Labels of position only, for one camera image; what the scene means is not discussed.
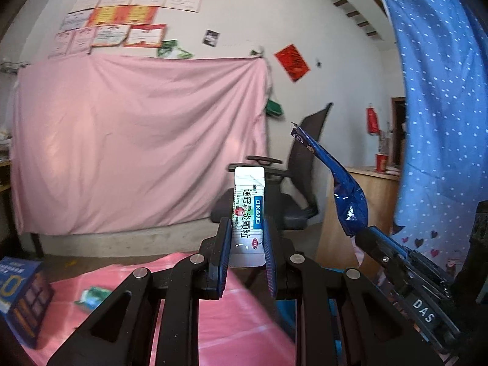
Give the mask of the white medicine box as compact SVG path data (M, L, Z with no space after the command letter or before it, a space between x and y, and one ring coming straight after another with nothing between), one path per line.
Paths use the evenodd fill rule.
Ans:
M265 184L265 169L261 166L237 166L234 171L229 261L233 268L255 268L266 262L263 246Z

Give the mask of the small black wall photo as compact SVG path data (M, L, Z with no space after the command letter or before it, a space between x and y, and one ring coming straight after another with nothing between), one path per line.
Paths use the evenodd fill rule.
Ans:
M219 36L220 34L217 31L206 30L203 37L203 44L211 47L216 47Z

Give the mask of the red paper cup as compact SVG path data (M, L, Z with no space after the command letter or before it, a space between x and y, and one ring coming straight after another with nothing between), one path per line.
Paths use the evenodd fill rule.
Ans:
M389 156L386 154L377 154L375 156L375 170L379 173L385 173L387 169Z

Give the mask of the wooden cabinet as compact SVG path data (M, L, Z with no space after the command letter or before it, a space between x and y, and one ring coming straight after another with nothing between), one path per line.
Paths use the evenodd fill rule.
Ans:
M328 187L325 216L315 260L325 268L358 268L369 278L380 271L378 262L355 250L349 231L343 223L358 226L376 226L385 234L393 226L400 178L379 173L372 167L348 167L349 175L361 187L362 194L352 197L337 188L332 178Z

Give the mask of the blue patterned curtain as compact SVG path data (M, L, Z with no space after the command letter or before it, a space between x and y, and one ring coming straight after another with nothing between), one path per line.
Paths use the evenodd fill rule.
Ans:
M384 0L406 97L395 240L449 274L487 198L487 34L461 0Z

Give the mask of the green hanging bag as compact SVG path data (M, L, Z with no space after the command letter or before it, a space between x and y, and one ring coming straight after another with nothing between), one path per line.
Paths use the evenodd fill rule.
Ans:
M281 105L271 99L266 102L266 115L269 117L280 118L283 115L283 109Z

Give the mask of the pink hanging sheet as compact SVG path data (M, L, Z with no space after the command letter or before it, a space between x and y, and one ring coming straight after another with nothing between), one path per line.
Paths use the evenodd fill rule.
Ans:
M260 58L90 55L20 71L11 148L16 227L81 235L207 217L230 163L267 151Z

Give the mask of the blue foil wrapper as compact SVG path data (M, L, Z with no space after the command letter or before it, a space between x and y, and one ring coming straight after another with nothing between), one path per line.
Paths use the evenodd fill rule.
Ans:
M337 220L344 233L349 237L354 237L366 229L368 226L368 206L366 196L359 183L302 127L293 123L291 135L329 168L333 177L333 198Z

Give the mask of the green snack wrapper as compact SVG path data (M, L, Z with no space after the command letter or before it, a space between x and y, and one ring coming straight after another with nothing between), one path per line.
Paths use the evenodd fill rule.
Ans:
M89 311L96 309L110 294L111 290L106 288L91 287L82 291L79 300L74 303Z

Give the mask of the wall certificates cluster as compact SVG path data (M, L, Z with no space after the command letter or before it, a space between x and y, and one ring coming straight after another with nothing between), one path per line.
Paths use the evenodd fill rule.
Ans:
M159 49L168 26L162 9L198 13L202 0L76 0L53 39L49 58L88 54L94 48Z

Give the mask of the red diamond wall paper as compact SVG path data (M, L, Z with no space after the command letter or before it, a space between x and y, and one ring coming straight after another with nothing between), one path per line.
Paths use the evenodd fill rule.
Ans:
M281 66L295 83L309 73L310 68L298 52L294 44L274 53L274 57L280 62Z

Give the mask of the blue cardboard box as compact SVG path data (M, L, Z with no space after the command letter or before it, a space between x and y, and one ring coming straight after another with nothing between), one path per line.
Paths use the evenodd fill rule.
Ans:
M0 270L1 316L23 345L35 349L54 296L43 263L4 257Z

